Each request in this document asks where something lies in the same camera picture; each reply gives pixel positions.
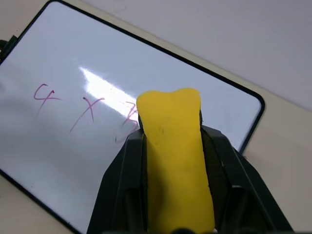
yellow sponge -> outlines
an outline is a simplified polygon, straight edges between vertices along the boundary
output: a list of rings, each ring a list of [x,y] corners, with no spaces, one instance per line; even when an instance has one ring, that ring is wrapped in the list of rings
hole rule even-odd
[[[196,233],[215,228],[195,89],[149,91],[136,106],[147,138],[148,228]]]

whiteboard surface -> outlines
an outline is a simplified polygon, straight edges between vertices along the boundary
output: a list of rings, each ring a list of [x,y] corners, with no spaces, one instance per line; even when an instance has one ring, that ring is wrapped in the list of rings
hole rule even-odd
[[[86,233],[102,177],[133,128],[123,125],[131,103],[144,91],[184,87],[200,92],[203,124],[240,149],[257,98],[50,3],[0,66],[0,168]],[[43,100],[52,90],[61,100]]]

whiteboard black frame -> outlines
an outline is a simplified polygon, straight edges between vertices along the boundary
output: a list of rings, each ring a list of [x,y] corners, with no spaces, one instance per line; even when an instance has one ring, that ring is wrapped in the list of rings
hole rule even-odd
[[[245,93],[247,93],[247,94],[249,94],[249,95],[251,95],[251,96],[253,96],[253,97],[255,97],[255,98],[257,98],[257,99],[259,100],[259,102],[260,102],[261,108],[260,108],[260,111],[259,111],[257,117],[255,118],[255,120],[254,120],[254,122],[253,122],[252,127],[250,128],[250,130],[249,130],[247,136],[246,136],[245,139],[244,139],[244,142],[243,142],[243,144],[242,144],[242,146],[241,146],[241,149],[239,150],[239,153],[240,153],[240,154],[242,154],[242,153],[244,152],[244,150],[246,149],[247,144],[248,144],[248,142],[249,142],[249,140],[250,140],[252,134],[254,133],[254,131],[255,131],[255,129],[256,129],[256,127],[257,127],[257,125],[258,125],[258,123],[259,123],[259,121],[260,121],[260,119],[261,119],[263,113],[264,113],[264,110],[265,110],[265,101],[264,101],[263,97],[262,97],[260,94],[256,93],[255,91],[252,91],[252,90],[250,90],[250,89],[248,89],[248,88],[246,88],[246,87],[244,87],[244,86],[242,86],[242,85],[240,85],[240,84],[238,84],[238,83],[235,83],[234,81],[232,81],[232,80],[230,80],[230,79],[228,79],[228,78],[225,78],[224,76],[219,75],[219,74],[217,74],[217,73],[215,73],[215,72],[209,70],[208,68],[205,68],[205,67],[203,67],[203,66],[201,66],[201,65],[198,65],[197,63],[194,63],[194,62],[192,62],[192,61],[190,61],[190,60],[188,60],[188,59],[186,59],[186,58],[184,58],[184,57],[182,57],[182,56],[180,56],[180,55],[177,55],[177,54],[171,52],[170,50],[167,50],[167,49],[165,49],[165,48],[163,48],[163,47],[161,47],[161,46],[159,46],[159,45],[157,45],[157,44],[155,44],[155,43],[153,43],[153,42],[150,42],[150,41],[148,41],[148,40],[146,40],[146,39],[144,39],[144,38],[142,38],[142,37],[140,37],[140,36],[138,36],[138,35],[135,35],[135,34],[129,32],[129,31],[123,29],[123,28],[120,28],[120,27],[118,27],[118,26],[116,26],[116,25],[114,25],[114,24],[112,24],[112,23],[110,23],[110,22],[108,22],[108,21],[105,21],[105,20],[103,20],[103,19],[101,19],[101,18],[99,18],[99,17],[96,17],[96,16],[94,16],[94,15],[92,15],[92,14],[90,14],[90,13],[84,11],[84,10],[81,10],[81,9],[79,9],[78,7],[75,7],[75,6],[73,6],[73,5],[71,5],[71,4],[67,3],[67,2],[62,1],[62,0],[49,0],[49,1],[40,9],[40,11],[36,14],[36,16],[31,20],[31,22],[28,24],[28,26],[24,29],[24,31],[23,31],[23,32],[21,33],[21,35],[18,37],[18,40],[17,40],[16,44],[10,49],[10,51],[6,54],[6,56],[0,61],[0,66],[1,66],[2,62],[3,62],[3,61],[9,56],[9,54],[12,52],[12,50],[15,48],[15,46],[20,42],[20,40],[23,38],[23,36],[27,33],[27,31],[31,28],[31,26],[34,24],[34,22],[38,19],[38,17],[42,14],[42,12],[45,10],[45,8],[46,8],[50,3],[52,3],[52,2],[59,2],[59,3],[63,4],[63,5],[65,5],[65,6],[68,6],[68,7],[72,8],[73,10],[76,10],[76,11],[78,11],[78,12],[80,12],[80,13],[82,13],[82,14],[88,16],[88,17],[91,17],[92,19],[94,19],[94,20],[96,20],[96,21],[99,21],[99,22],[101,22],[101,23],[104,23],[105,25],[107,25],[107,26],[109,26],[109,27],[111,27],[111,28],[114,28],[114,29],[116,29],[116,30],[118,30],[118,31],[120,31],[120,32],[122,32],[122,33],[124,33],[124,34],[126,34],[126,35],[128,35],[128,36],[130,36],[130,37],[132,37],[132,38],[135,38],[135,39],[139,40],[139,41],[142,42],[142,43],[145,43],[145,44],[147,44],[147,45],[149,45],[149,46],[151,46],[151,47],[153,47],[153,48],[155,48],[155,49],[157,49],[157,50],[159,50],[159,51],[161,51],[161,52],[163,52],[163,53],[166,53],[166,54],[168,54],[168,55],[174,57],[175,59],[178,59],[178,60],[180,60],[180,61],[186,63],[187,65],[190,65],[190,66],[192,66],[192,67],[194,67],[194,68],[196,68],[196,69],[198,69],[198,70],[200,70],[200,71],[202,71],[202,72],[204,72],[204,73],[207,73],[207,74],[209,74],[209,75],[211,75],[211,76],[213,76],[213,77],[215,77],[215,78],[217,78],[217,79],[219,79],[219,80],[221,80],[221,81],[223,81],[223,82],[225,82],[225,83],[227,83],[227,84],[229,84],[229,85],[231,85],[231,86],[233,86],[233,87],[235,87],[235,88],[237,88],[237,89],[240,89],[241,91],[243,91],[243,92],[245,92]],[[12,183],[14,186],[16,186],[19,190],[21,190],[23,193],[25,193],[25,194],[26,194],[28,197],[30,197],[33,201],[35,201],[36,203],[38,203],[45,211],[47,211],[48,213],[50,213],[54,218],[56,218],[56,219],[57,219],[59,222],[61,222],[64,226],[66,226],[67,228],[69,228],[69,229],[70,229],[71,231],[73,231],[74,233],[77,233],[77,234],[80,233],[80,232],[78,232],[78,230],[76,230],[73,226],[71,226],[70,223],[68,223],[68,222],[66,222],[64,219],[62,219],[62,218],[61,218],[59,215],[57,215],[52,209],[50,209],[48,206],[46,206],[42,201],[40,201],[38,198],[36,198],[34,195],[32,195],[32,194],[31,194],[29,191],[27,191],[22,185],[18,184],[15,180],[13,180],[8,174],[6,174],[6,173],[5,173],[3,170],[1,170],[1,169],[0,169],[0,175],[2,175],[4,178],[6,178],[9,182],[11,182],[11,183]]]

beige table surface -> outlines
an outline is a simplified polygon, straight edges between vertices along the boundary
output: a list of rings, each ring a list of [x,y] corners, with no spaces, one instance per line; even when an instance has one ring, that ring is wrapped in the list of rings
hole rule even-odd
[[[292,227],[296,231],[312,230],[311,112],[94,7],[77,0],[67,1],[261,94],[266,101],[266,111],[245,156],[262,176]],[[45,2],[1,0],[0,39],[9,40],[12,35],[19,36]],[[0,177],[0,233],[65,234],[70,231]]]

white wall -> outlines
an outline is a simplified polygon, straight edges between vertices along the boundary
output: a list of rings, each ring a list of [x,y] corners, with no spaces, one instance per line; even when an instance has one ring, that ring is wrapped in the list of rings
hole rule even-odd
[[[312,0],[84,0],[312,110]]]

